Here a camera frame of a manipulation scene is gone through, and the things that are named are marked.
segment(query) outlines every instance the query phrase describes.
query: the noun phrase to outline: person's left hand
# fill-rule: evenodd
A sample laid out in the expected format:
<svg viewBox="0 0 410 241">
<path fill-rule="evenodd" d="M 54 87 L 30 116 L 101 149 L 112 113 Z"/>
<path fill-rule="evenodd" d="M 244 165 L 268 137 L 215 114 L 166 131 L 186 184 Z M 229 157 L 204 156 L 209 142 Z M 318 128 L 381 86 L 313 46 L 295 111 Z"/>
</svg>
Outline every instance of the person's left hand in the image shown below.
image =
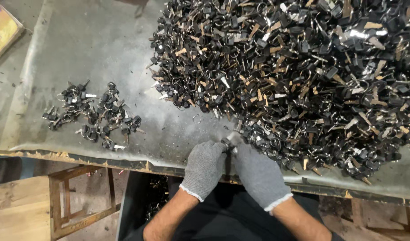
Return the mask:
<svg viewBox="0 0 410 241">
<path fill-rule="evenodd" d="M 208 141 L 196 145 L 191 151 L 184 180 L 180 188 L 203 202 L 217 186 L 223 174 L 226 146 L 222 143 Z"/>
</svg>

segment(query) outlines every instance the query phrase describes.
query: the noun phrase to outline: hand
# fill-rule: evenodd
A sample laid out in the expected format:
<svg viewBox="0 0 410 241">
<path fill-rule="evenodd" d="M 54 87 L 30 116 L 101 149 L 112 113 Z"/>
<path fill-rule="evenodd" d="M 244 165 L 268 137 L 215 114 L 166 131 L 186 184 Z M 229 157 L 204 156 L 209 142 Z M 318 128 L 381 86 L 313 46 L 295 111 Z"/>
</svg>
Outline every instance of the hand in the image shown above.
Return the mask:
<svg viewBox="0 0 410 241">
<path fill-rule="evenodd" d="M 240 144 L 237 147 L 234 167 L 246 191 L 265 211 L 271 212 L 293 196 L 284 184 L 278 164 L 249 145 Z"/>
<path fill-rule="evenodd" d="M 184 180 L 180 188 L 203 202 L 218 184 L 223 174 L 226 146 L 212 141 L 196 145 L 187 160 Z"/>
</svg>

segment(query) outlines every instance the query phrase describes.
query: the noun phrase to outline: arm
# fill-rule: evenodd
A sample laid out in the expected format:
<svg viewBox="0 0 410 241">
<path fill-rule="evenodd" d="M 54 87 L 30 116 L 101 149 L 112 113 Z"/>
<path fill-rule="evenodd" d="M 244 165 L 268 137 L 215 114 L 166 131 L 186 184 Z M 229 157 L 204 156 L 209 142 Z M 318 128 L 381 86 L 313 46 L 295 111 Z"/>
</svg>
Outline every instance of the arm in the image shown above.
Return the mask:
<svg viewBox="0 0 410 241">
<path fill-rule="evenodd" d="M 145 241 L 170 240 L 181 220 L 199 200 L 179 189 L 175 196 L 154 216 L 144 228 Z"/>
<path fill-rule="evenodd" d="M 144 228 L 145 241 L 169 241 L 187 213 L 211 193 L 223 173 L 224 149 L 212 141 L 193 148 L 180 189 Z"/>
<path fill-rule="evenodd" d="M 246 191 L 300 241 L 330 241 L 330 231 L 292 198 L 275 161 L 250 146 L 237 148 L 235 169 Z"/>
<path fill-rule="evenodd" d="M 272 210 L 276 217 L 300 241 L 331 240 L 332 235 L 318 220 L 291 197 Z"/>
</svg>

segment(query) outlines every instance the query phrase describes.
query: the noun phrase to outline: person's right hand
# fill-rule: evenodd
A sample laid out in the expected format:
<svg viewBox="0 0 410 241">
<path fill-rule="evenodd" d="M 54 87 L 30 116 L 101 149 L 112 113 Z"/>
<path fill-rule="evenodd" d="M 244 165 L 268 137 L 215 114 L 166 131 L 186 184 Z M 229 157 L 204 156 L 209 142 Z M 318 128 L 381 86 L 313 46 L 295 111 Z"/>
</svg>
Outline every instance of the person's right hand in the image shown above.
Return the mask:
<svg viewBox="0 0 410 241">
<path fill-rule="evenodd" d="M 234 166 L 246 191 L 265 211 L 293 196 L 277 162 L 258 153 L 250 145 L 240 144 Z"/>
</svg>

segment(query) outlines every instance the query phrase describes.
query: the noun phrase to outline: workbench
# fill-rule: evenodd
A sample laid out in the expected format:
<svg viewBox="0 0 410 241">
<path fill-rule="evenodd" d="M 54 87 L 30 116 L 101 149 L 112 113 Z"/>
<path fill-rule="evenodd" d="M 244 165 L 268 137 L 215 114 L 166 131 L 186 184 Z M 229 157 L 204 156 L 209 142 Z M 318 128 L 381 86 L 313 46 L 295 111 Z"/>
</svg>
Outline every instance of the workbench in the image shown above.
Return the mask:
<svg viewBox="0 0 410 241">
<path fill-rule="evenodd" d="M 0 59 L 0 73 L 17 78 L 15 88 L 0 87 L 0 156 L 106 166 L 163 175 L 183 176 L 187 157 L 198 143 L 220 141 L 235 127 L 235 119 L 217 119 L 199 108 L 178 110 L 172 102 L 158 100 L 151 72 L 153 50 L 148 38 L 157 28 L 157 18 L 165 0 L 44 0 L 35 15 L 33 34 L 24 34 L 27 52 L 21 70 L 12 66 L 21 54 L 9 49 Z M 112 81 L 125 100 L 126 110 L 142 118 L 146 134 L 133 133 L 129 144 L 119 130 L 111 138 L 125 150 L 109 151 L 101 142 L 92 143 L 75 134 L 87 120 L 64 124 L 57 131 L 41 118 L 45 109 L 63 102 L 56 95 L 68 87 L 90 79 L 87 92 L 102 95 Z M 321 168 L 322 177 L 311 171 L 301 175 L 283 169 L 286 183 L 296 192 L 361 198 L 410 205 L 410 149 L 401 149 L 398 163 L 385 163 L 369 178 L 373 185 L 344 177 L 339 168 Z M 234 168 L 227 163 L 222 181 L 239 183 Z"/>
</svg>

